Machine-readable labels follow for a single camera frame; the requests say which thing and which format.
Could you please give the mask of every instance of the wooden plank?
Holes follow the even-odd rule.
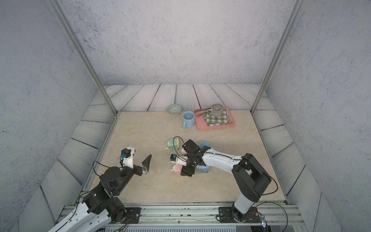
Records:
[[[115,96],[111,98],[112,103],[118,111],[122,108],[138,93],[143,85],[128,85],[122,89]]]
[[[341,232],[340,223],[323,194],[321,194],[321,200],[319,202],[314,231]]]
[[[122,109],[123,111],[147,111],[160,85],[144,85]]]
[[[110,123],[80,121],[71,138],[99,148],[109,126]]]
[[[58,156],[58,160],[83,183],[97,153],[98,149],[70,139]]]
[[[38,187],[19,217],[19,232],[49,231],[53,226],[53,215]]]
[[[148,111],[167,111],[174,104],[176,85],[160,85]]]
[[[210,85],[197,84],[193,86],[194,90],[196,91],[196,95],[198,98],[198,102],[200,103],[201,109],[210,108],[215,103],[219,103],[223,105],[223,107],[225,106]]]
[[[257,88],[258,88],[258,90],[259,90],[261,84],[255,84],[255,85],[257,85]],[[265,91],[264,91],[264,93],[263,93],[263,97],[265,97],[265,98],[268,97],[268,95],[267,95],[267,93],[266,93]]]
[[[255,84],[227,84],[250,105],[254,104],[259,87]]]
[[[193,85],[177,85],[175,103],[181,105],[185,111],[200,109]]]
[[[293,143],[292,138],[284,125],[263,130],[262,136],[271,156],[274,156]]]
[[[56,221],[63,207],[74,203],[81,184],[59,161],[56,161],[46,175],[41,188]]]
[[[86,110],[81,120],[93,122],[112,122],[114,114],[108,104],[91,105]]]
[[[295,204],[303,217],[309,232],[314,230],[321,190],[307,167],[303,169],[288,194],[290,204]]]
[[[308,232],[306,226],[292,225],[292,228],[294,229],[294,232]]]
[[[251,110],[252,106],[224,84],[210,85],[221,101],[231,110]]]
[[[122,90],[126,85],[110,85],[106,89],[106,92],[109,97],[113,97],[115,94],[117,94],[120,90]],[[92,102],[90,105],[98,105],[98,104],[106,104],[107,102],[104,100],[101,92],[98,92],[95,94]]]
[[[257,110],[254,116],[260,130],[283,125],[283,121],[275,110]]]
[[[304,168],[304,160],[295,143],[272,157],[285,193],[288,193]]]
[[[250,105],[254,104],[259,86],[256,84],[227,84],[233,89],[238,95],[240,95]],[[268,97],[261,98],[258,110],[274,110],[274,106],[270,102]]]

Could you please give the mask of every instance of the light blue mug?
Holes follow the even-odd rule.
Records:
[[[196,118],[194,117],[194,113],[191,111],[184,112],[183,114],[183,128],[186,129],[187,127],[193,127],[196,124]]]

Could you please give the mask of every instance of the green checkered napkin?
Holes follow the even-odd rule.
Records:
[[[227,111],[225,110],[223,110],[223,114],[220,117],[215,117],[208,113],[204,114],[203,117],[206,124],[210,127],[228,124]]]

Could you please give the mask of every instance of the wooden floor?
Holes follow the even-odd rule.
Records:
[[[165,111],[173,103],[182,105],[184,110],[208,108],[214,103],[232,110],[250,110],[259,85],[110,85],[105,88],[119,111]],[[282,190],[289,202],[298,206],[306,224],[306,228],[297,228],[297,231],[340,232],[339,222],[266,94],[254,116]],[[45,205],[38,214],[52,217],[55,222],[63,207],[74,203],[113,117],[98,92],[40,190],[34,194],[35,200],[30,201],[29,208],[32,204],[39,208]],[[22,218],[30,218],[26,214],[32,215],[32,212],[25,210],[20,224]]]
[[[214,103],[225,105],[231,110],[250,110],[259,85],[110,85],[105,88],[118,111],[165,111],[174,103],[181,105],[183,110],[204,109]],[[102,121],[104,113],[98,111],[105,108],[104,104],[104,99],[98,92],[88,109],[95,111],[96,115],[86,115],[83,120]],[[266,94],[258,109],[274,110]]]

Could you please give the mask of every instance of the spoon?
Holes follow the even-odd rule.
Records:
[[[229,120],[229,112],[228,112],[228,109],[226,109],[226,111],[227,111],[227,117],[228,117],[228,121],[227,121],[227,123],[232,124],[232,123],[233,123],[232,120]]]

